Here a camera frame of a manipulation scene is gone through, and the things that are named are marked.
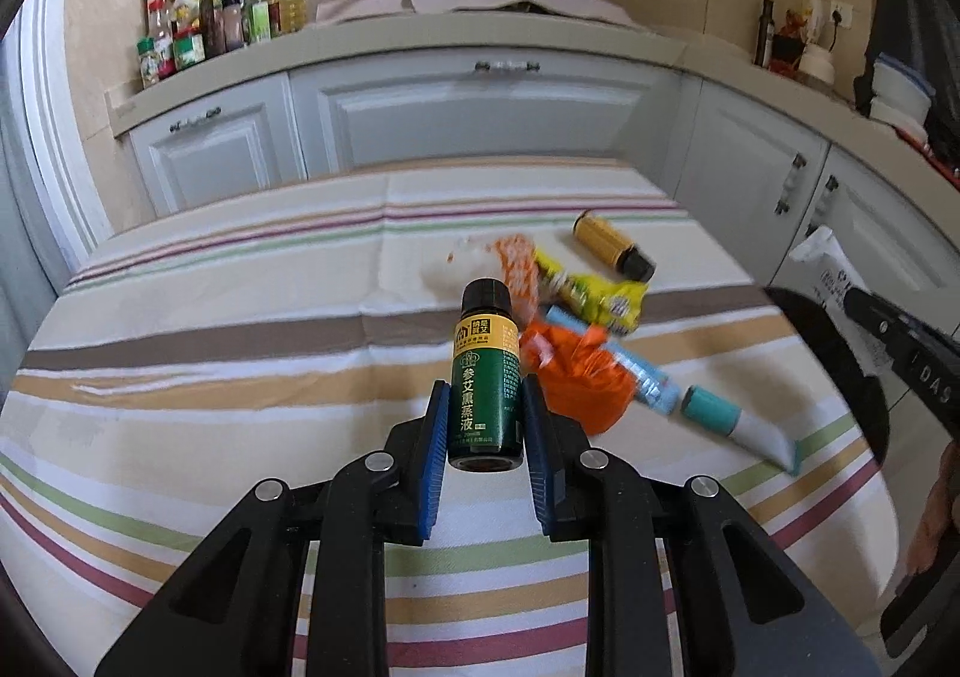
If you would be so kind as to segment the person right hand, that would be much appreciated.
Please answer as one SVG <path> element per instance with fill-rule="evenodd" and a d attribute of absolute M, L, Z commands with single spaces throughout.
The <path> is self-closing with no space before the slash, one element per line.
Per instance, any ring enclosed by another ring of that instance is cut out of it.
<path fill-rule="evenodd" d="M 940 539 L 949 524 L 958 524 L 958 495 L 950 491 L 950 480 L 958 472 L 958 443 L 952 441 L 940 456 L 939 475 L 929 491 L 923 516 L 908 547 L 907 574 L 928 571 L 934 563 Z"/>

